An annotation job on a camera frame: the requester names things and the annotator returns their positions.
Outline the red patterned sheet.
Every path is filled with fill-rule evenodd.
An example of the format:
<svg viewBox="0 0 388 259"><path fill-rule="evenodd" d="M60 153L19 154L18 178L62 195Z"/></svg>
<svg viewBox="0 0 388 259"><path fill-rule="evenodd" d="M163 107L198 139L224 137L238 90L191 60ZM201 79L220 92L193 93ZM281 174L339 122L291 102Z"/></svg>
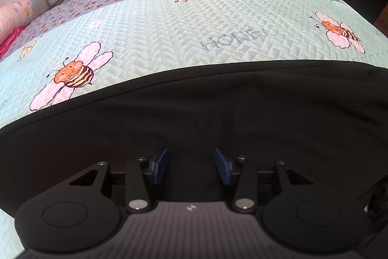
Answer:
<svg viewBox="0 0 388 259"><path fill-rule="evenodd" d="M14 29L11 34L0 44L0 57L9 50L10 46L15 42L17 37L23 32L26 27L19 27Z"/></svg>

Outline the floral rolled duvet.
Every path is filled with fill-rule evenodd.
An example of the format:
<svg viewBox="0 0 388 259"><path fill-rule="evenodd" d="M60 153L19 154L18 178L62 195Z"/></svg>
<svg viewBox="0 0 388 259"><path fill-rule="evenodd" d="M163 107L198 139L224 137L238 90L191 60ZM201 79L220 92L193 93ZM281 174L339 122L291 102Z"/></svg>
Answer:
<svg viewBox="0 0 388 259"><path fill-rule="evenodd" d="M33 5L30 0L11 0L1 7L0 42L3 43L12 32L27 26L33 17Z"/></svg>

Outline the black garment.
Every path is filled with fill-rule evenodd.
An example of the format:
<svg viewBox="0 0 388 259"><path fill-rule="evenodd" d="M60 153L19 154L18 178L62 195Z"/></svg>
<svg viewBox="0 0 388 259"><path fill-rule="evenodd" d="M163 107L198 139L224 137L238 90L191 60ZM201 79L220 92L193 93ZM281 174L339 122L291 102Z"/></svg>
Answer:
<svg viewBox="0 0 388 259"><path fill-rule="evenodd" d="M218 198L210 152L286 161L358 198L387 175L387 70L288 60L146 75L29 114L1 129L1 208L99 162L174 152L173 201Z"/></svg>

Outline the mint bee quilt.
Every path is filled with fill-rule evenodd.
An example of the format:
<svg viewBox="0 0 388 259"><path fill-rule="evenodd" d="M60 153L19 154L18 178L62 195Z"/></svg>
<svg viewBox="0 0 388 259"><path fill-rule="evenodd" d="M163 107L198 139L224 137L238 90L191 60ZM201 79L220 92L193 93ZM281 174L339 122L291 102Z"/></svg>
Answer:
<svg viewBox="0 0 388 259"><path fill-rule="evenodd" d="M123 0L28 40L1 60L1 129L129 80L183 68L288 60L387 70L387 37L342 0ZM1 257L23 251L1 208Z"/></svg>

